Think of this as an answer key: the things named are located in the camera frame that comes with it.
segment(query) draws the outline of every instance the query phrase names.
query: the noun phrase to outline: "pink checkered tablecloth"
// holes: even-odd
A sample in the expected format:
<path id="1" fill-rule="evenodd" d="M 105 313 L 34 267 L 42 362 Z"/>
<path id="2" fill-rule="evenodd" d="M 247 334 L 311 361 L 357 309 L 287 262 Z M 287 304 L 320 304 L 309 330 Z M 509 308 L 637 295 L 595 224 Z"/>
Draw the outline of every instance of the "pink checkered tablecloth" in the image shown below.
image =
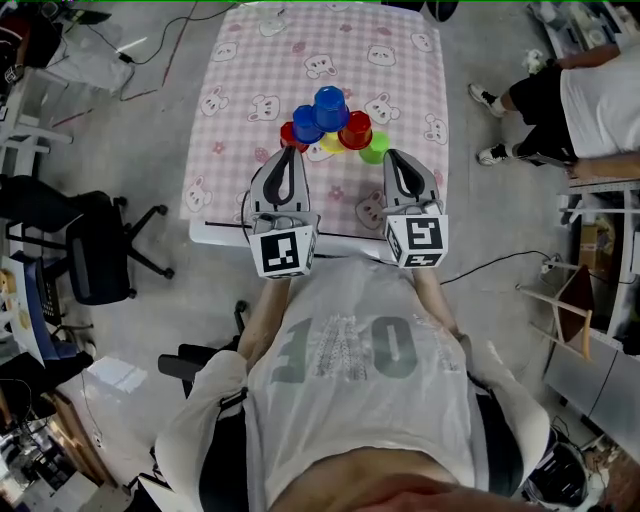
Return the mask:
<path id="1" fill-rule="evenodd" d="M 239 226 L 242 196 L 280 149 L 280 127 L 325 85 L 341 88 L 350 110 L 367 112 L 391 147 L 425 164 L 444 201 L 448 121 L 438 31 L 417 13 L 376 4 L 282 8 L 284 28 L 251 5 L 226 14 L 191 132 L 181 217 Z M 355 151 L 330 155 L 319 144 L 304 162 L 320 232 L 382 238 L 381 165 Z"/>

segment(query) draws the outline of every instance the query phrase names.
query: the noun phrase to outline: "black office chair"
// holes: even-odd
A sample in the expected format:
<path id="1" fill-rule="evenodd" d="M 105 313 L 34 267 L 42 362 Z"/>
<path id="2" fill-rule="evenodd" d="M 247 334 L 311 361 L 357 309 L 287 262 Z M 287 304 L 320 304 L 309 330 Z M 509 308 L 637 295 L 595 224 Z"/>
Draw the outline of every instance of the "black office chair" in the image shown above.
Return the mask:
<path id="1" fill-rule="evenodd" d="M 158 267 L 132 245 L 151 217 L 166 215 L 167 207 L 154 206 L 134 226 L 123 226 L 120 208 L 126 204 L 124 197 L 112 202 L 104 192 L 66 197 L 31 176 L 0 176 L 0 218 L 11 221 L 6 238 L 66 251 L 58 273 L 69 272 L 76 300 L 89 306 L 135 298 L 137 292 L 127 272 L 128 256 L 167 279 L 174 276 L 172 269 Z M 10 232 L 17 224 L 22 224 L 20 236 Z M 65 243 L 26 236 L 29 227 L 46 233 L 65 228 Z"/>
<path id="2" fill-rule="evenodd" d="M 248 307 L 249 305 L 243 300 L 236 302 L 233 316 L 236 320 L 236 326 L 238 327 L 239 334 L 233 337 L 231 343 L 228 343 L 220 349 L 183 343 L 178 347 L 177 356 L 162 354 L 158 358 L 158 371 L 165 375 L 169 375 L 170 377 L 182 380 L 184 396 L 189 398 L 189 394 L 193 388 L 193 381 L 196 378 L 196 373 L 205 367 L 209 362 L 209 359 L 220 352 L 220 350 L 238 350 L 240 336 L 244 331 L 242 313 L 244 313 Z"/>

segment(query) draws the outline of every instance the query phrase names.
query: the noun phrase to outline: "black cable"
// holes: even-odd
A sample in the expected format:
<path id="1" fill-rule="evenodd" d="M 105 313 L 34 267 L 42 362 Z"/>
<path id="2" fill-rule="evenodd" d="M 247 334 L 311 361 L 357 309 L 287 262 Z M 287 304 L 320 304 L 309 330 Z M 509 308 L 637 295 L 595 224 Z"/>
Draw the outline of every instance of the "black cable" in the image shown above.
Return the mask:
<path id="1" fill-rule="evenodd" d="M 127 85 L 129 84 L 129 82 L 131 82 L 131 80 L 133 80 L 133 75 L 136 74 L 136 68 L 131 68 L 131 74 L 129 75 L 129 78 L 127 78 L 124 83 L 122 84 L 122 87 L 120 87 L 120 96 L 119 99 L 120 101 L 127 101 L 130 100 L 131 98 L 123 98 L 122 95 L 124 94 L 124 90 L 127 87 Z"/>
<path id="2" fill-rule="evenodd" d="M 82 378 L 82 394 L 84 396 L 84 403 L 87 406 L 87 412 L 89 413 L 89 416 L 91 416 L 91 421 L 93 421 L 93 425 L 96 427 L 96 430 L 100 434 L 100 437 L 103 438 L 104 435 L 102 434 L 102 430 L 98 426 L 98 422 L 96 421 L 96 419 L 93 417 L 93 413 L 91 412 L 91 408 L 89 407 L 89 401 L 87 400 L 87 388 L 84 384 L 84 371 L 80 372 L 80 377 Z"/>
<path id="3" fill-rule="evenodd" d="M 466 277 L 469 274 L 473 274 L 474 272 L 477 272 L 478 270 L 481 270 L 481 269 L 483 269 L 485 267 L 488 267 L 489 265 L 493 265 L 494 263 L 498 263 L 499 261 L 508 260 L 509 258 L 513 258 L 514 256 L 523 256 L 525 254 L 540 254 L 541 256 L 544 256 L 548 260 L 551 259 L 545 253 L 540 252 L 540 251 L 514 252 L 513 254 L 509 254 L 507 256 L 501 256 L 500 258 L 496 258 L 495 260 L 491 260 L 490 262 L 485 263 L 484 265 L 480 265 L 479 267 L 473 268 L 473 269 L 469 270 L 468 272 L 465 272 L 464 274 L 459 275 L 458 277 L 454 277 L 453 279 L 448 279 L 446 281 L 442 281 L 440 284 L 441 285 L 445 285 L 445 284 L 453 283 L 454 281 L 457 281 L 458 279 L 462 279 L 463 277 Z"/>
<path id="4" fill-rule="evenodd" d="M 93 32 L 94 34 L 96 34 L 100 39 L 102 39 L 105 43 L 107 43 L 107 45 L 111 46 L 111 48 L 113 48 L 117 53 L 120 53 L 118 51 L 118 49 L 113 46 L 109 41 L 107 41 L 107 38 L 104 37 L 100 32 L 98 32 L 95 28 L 93 28 L 91 25 L 85 25 L 85 27 L 87 27 L 89 30 L 91 30 L 91 32 Z"/>
<path id="5" fill-rule="evenodd" d="M 247 201 L 247 196 L 249 195 L 249 190 L 247 190 L 242 196 L 242 204 L 240 205 L 240 225 L 242 227 L 242 234 L 244 235 L 244 239 L 249 243 L 249 236 L 247 235 L 247 230 L 244 225 L 244 205 Z"/>
<path id="6" fill-rule="evenodd" d="M 179 16 L 177 18 L 173 18 L 171 21 L 169 21 L 165 26 L 164 26 L 164 30 L 162 31 L 162 37 L 160 38 L 160 46 L 158 47 L 158 49 L 153 52 L 153 54 L 151 55 L 151 57 L 149 57 L 148 59 L 143 60 L 142 62 L 136 62 L 135 60 L 131 59 L 132 64 L 135 64 L 136 66 L 143 66 L 149 62 L 151 62 L 151 60 L 153 60 L 156 55 L 158 55 L 160 53 L 160 50 L 162 50 L 162 47 L 164 46 L 164 38 L 167 35 L 167 29 L 171 26 L 171 24 L 175 23 L 176 21 L 180 21 L 180 20 L 186 20 L 187 23 L 189 21 L 206 21 L 206 20 L 211 20 L 217 16 L 220 16 L 221 14 L 224 14 L 225 12 L 233 9 L 235 7 L 235 4 L 232 5 L 231 7 L 228 7 L 227 9 L 225 9 L 224 11 L 221 11 L 219 13 L 213 14 L 211 16 L 207 16 L 205 18 L 192 18 L 190 16 Z M 92 32 L 94 32 L 95 34 L 97 34 L 100 39 L 102 39 L 107 45 L 109 45 L 111 48 L 113 48 L 116 52 L 118 53 L 122 53 L 119 52 L 118 49 L 112 45 L 106 37 L 104 37 L 100 32 L 98 32 L 96 29 L 94 29 L 93 27 L 91 27 L 91 25 L 86 25 L 86 27 L 91 30 Z"/>

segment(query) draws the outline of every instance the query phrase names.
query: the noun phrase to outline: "cable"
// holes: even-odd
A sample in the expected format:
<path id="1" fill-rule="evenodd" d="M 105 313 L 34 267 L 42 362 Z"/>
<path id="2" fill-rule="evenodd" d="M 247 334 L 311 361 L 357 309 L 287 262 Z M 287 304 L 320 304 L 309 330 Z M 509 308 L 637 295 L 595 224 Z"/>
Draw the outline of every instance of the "cable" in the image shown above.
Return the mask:
<path id="1" fill-rule="evenodd" d="M 136 66 L 143 66 L 145 64 L 148 64 L 149 62 L 151 62 L 159 53 L 160 50 L 162 50 L 162 47 L 164 45 L 164 38 L 167 35 L 167 29 L 171 26 L 171 24 L 175 23 L 176 21 L 179 20 L 186 20 L 187 23 L 189 21 L 206 21 L 206 20 L 211 20 L 217 16 L 220 16 L 221 14 L 224 14 L 225 12 L 233 9 L 235 7 L 235 4 L 232 5 L 231 7 L 228 7 L 227 9 L 225 9 L 224 11 L 221 11 L 219 13 L 213 14 L 211 16 L 207 16 L 205 18 L 192 18 L 190 16 L 179 16 L 177 18 L 173 18 L 171 21 L 169 21 L 165 26 L 164 26 L 164 30 L 162 31 L 162 37 L 160 38 L 160 46 L 158 47 L 158 49 L 153 52 L 153 54 L 151 54 L 151 57 L 149 57 L 148 59 L 143 60 L 142 62 L 136 62 L 135 60 L 131 59 L 131 62 L 133 64 L 135 64 Z M 109 45 L 111 48 L 113 48 L 117 53 L 120 53 L 122 55 L 122 52 L 118 52 L 118 49 L 111 44 L 106 37 L 104 37 L 100 32 L 98 32 L 96 29 L 94 29 L 93 27 L 91 27 L 91 25 L 86 25 L 86 27 L 91 30 L 92 32 L 94 32 L 95 34 L 97 34 L 100 39 L 102 39 L 107 45 Z"/>
<path id="2" fill-rule="evenodd" d="M 442 281 L 440 284 L 441 285 L 445 285 L 445 284 L 453 283 L 454 281 L 457 281 L 458 279 L 462 279 L 463 277 L 467 277 L 469 274 L 473 274 L 474 272 L 477 272 L 478 270 L 481 270 L 481 269 L 483 269 L 485 267 L 488 267 L 489 265 L 493 265 L 494 263 L 498 263 L 499 261 L 508 260 L 509 258 L 513 258 L 514 256 L 523 256 L 525 254 L 540 254 L 541 256 L 544 256 L 547 259 L 551 259 L 545 253 L 540 252 L 540 251 L 514 252 L 513 254 L 509 254 L 507 256 L 501 256 L 500 258 L 496 258 L 495 260 L 491 260 L 490 262 L 485 263 L 484 265 L 480 265 L 479 267 L 473 268 L 473 269 L 469 270 L 468 272 L 465 272 L 464 274 L 459 275 L 458 277 L 454 277 L 453 279 L 448 279 L 446 281 Z"/>
<path id="3" fill-rule="evenodd" d="M 240 205 L 240 225 L 242 227 L 242 234 L 244 235 L 244 239 L 249 243 L 249 236 L 247 235 L 247 230 L 244 225 L 244 205 L 247 201 L 247 196 L 249 195 L 249 190 L 247 190 L 242 196 L 242 204 Z"/>
<path id="4" fill-rule="evenodd" d="M 93 32 L 94 34 L 96 34 L 100 39 L 102 39 L 105 43 L 107 43 L 107 45 L 111 46 L 111 48 L 113 48 L 117 53 L 120 53 L 118 51 L 118 49 L 113 46 L 109 41 L 107 41 L 107 38 L 104 37 L 100 32 L 98 32 L 95 28 L 93 28 L 91 25 L 85 25 L 89 30 L 91 30 L 91 32 Z"/>
<path id="5" fill-rule="evenodd" d="M 102 434 L 102 430 L 98 426 L 98 422 L 96 421 L 96 419 L 93 417 L 93 413 L 91 412 L 91 408 L 89 407 L 89 401 L 87 400 L 87 388 L 84 384 L 84 371 L 80 372 L 80 378 L 82 378 L 82 395 L 84 396 L 84 403 L 87 406 L 87 412 L 89 413 L 89 416 L 91 416 L 91 421 L 93 421 L 93 425 L 96 427 L 98 434 L 100 434 L 100 437 L 103 438 L 104 435 Z"/>

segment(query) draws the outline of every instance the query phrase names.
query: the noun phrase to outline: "gray floor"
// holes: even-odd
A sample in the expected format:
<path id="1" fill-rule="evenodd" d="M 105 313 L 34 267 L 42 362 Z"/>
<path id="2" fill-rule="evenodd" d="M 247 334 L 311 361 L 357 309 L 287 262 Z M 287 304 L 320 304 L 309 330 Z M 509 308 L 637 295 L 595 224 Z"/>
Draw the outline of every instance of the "gray floor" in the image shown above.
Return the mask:
<path id="1" fill-rule="evenodd" d="M 122 44 L 149 37 L 130 51 L 142 59 L 157 47 L 164 24 L 187 15 L 191 6 L 126 3 L 105 8 L 122 26 Z M 222 8 L 198 4 L 194 16 Z M 193 115 L 220 24 L 216 18 L 188 25 L 166 83 L 154 94 L 121 103 L 84 86 L 74 85 L 62 96 L 53 87 L 44 105 L 43 119 L 54 122 L 93 111 L 58 128 L 75 141 L 69 146 L 54 143 L 41 162 L 41 179 L 66 193 L 100 189 L 124 195 L 130 219 L 154 204 L 170 208 L 166 218 L 148 225 L 138 248 L 175 268 L 175 279 L 166 281 L 133 266 L 136 300 L 81 312 L 95 324 L 99 354 L 140 368 L 146 378 L 128 393 L 85 373 L 86 397 L 98 428 L 87 414 L 82 381 L 76 378 L 64 386 L 87 430 L 101 431 L 101 453 L 121 482 L 149 471 L 148 450 L 157 432 L 184 403 L 178 381 L 157 372 L 157 357 L 184 342 L 219 345 L 229 340 L 235 301 L 255 301 L 261 286 L 247 250 L 196 245 L 189 240 L 187 223 L 177 217 Z M 168 30 L 165 48 L 138 69 L 125 96 L 162 82 L 180 26 L 175 23 Z M 538 27 L 522 3 L 466 3 L 439 28 L 449 104 L 451 220 L 450 251 L 440 277 L 455 277 L 516 251 L 564 253 L 566 232 L 555 227 L 556 194 L 565 186 L 562 172 L 522 162 L 480 167 L 476 150 L 496 142 L 503 128 L 506 138 L 517 139 L 522 127 L 512 128 L 517 122 L 511 121 L 501 127 L 466 92 L 470 81 L 501 92 L 524 78 L 525 50 L 547 50 Z M 544 398 L 541 375 L 549 345 L 527 323 L 549 326 L 550 315 L 514 290 L 517 283 L 538 282 L 540 262 L 537 255 L 514 258 L 447 285 L 445 291 L 463 330 L 472 339 L 492 340 L 516 377 Z"/>

